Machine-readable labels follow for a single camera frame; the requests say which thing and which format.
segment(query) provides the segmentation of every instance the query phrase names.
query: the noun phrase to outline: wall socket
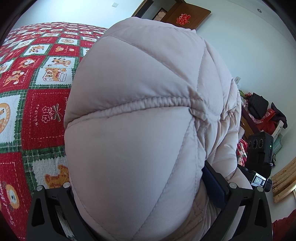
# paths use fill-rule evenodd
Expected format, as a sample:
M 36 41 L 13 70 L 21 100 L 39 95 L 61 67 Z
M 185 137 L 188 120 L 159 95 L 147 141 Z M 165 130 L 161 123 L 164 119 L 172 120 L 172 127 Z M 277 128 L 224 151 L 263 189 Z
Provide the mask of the wall socket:
M 234 79 L 234 82 L 236 83 L 236 84 L 238 84 L 239 83 L 239 81 L 240 81 L 240 77 L 238 77 L 238 76 L 236 76 L 236 78 Z

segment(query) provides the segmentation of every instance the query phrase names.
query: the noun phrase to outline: cartoon dog print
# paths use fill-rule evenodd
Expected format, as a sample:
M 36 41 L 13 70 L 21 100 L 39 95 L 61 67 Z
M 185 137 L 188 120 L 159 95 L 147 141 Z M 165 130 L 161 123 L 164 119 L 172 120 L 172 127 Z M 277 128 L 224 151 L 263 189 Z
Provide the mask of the cartoon dog print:
M 0 71 L 5 71 L 7 69 L 7 65 L 3 64 L 0 66 Z
M 71 60 L 66 60 L 65 58 L 54 58 L 52 61 L 53 65 L 62 64 L 65 67 L 68 67 L 71 64 Z
M 89 38 L 89 37 L 85 37 L 84 39 L 85 39 L 85 40 L 88 40 L 88 41 L 92 41 L 92 42 L 96 41 L 96 39 Z
M 8 85 L 11 81 L 14 81 L 14 85 L 16 85 L 19 82 L 19 78 L 24 74 L 21 70 L 13 71 L 12 75 L 10 75 L 5 81 L 4 85 Z
M 23 43 L 20 43 L 19 44 L 19 48 L 21 48 L 21 47 L 24 47 L 24 46 L 26 46 L 26 45 L 28 45 L 30 43 L 30 41 L 25 41 L 25 42 L 23 42 Z
M 31 52 L 37 53 L 40 49 L 44 49 L 44 46 L 41 46 L 41 45 L 33 46 L 33 47 L 29 50 L 29 53 L 31 53 Z
M 18 67 L 18 69 L 19 68 L 27 68 L 30 64 L 35 63 L 35 62 L 36 62 L 35 59 L 31 59 L 31 58 L 25 59 L 22 62 L 20 62 L 20 66 Z

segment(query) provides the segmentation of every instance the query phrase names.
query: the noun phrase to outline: bedspread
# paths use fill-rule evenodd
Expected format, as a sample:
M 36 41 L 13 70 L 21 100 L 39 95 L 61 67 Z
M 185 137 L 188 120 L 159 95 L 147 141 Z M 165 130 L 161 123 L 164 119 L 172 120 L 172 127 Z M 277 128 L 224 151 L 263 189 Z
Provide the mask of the bedspread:
M 69 181 L 65 107 L 79 62 L 105 31 L 31 24 L 13 29 L 0 49 L 0 209 L 20 240 L 35 188 Z

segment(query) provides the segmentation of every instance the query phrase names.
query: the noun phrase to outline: black camera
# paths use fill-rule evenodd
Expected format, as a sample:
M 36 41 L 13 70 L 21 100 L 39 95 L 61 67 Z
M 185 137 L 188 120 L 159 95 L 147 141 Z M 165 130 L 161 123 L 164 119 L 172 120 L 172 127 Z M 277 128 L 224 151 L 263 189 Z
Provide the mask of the black camera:
M 245 177 L 249 180 L 253 189 L 257 186 L 261 186 L 265 192 L 269 192 L 271 190 L 271 187 L 273 184 L 271 179 L 265 178 L 255 171 L 250 171 L 249 169 L 239 164 L 237 165 L 237 167 L 242 171 Z
M 245 168 L 268 179 L 272 169 L 273 146 L 274 138 L 264 131 L 250 135 Z

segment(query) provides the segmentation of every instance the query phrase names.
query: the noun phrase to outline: red cloth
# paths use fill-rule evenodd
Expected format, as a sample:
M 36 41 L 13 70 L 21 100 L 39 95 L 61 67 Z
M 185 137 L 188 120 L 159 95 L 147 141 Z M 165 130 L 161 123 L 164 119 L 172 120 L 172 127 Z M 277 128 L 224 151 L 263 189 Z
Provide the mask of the red cloth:
M 287 218 L 279 219 L 273 222 L 272 230 L 273 230 L 273 241 L 280 241 L 293 222 L 296 220 L 296 209 L 289 215 Z
M 257 124 L 256 126 L 260 131 L 263 130 L 268 134 L 272 135 L 276 130 L 277 125 L 276 122 L 271 120 L 271 118 L 275 115 L 275 112 L 273 109 L 268 109 L 267 112 L 269 113 L 269 115 L 266 118 L 262 119 L 262 123 Z
M 247 148 L 248 143 L 246 143 L 243 139 L 240 139 L 239 143 L 237 144 L 237 163 L 244 167 L 244 164 L 247 161 Z

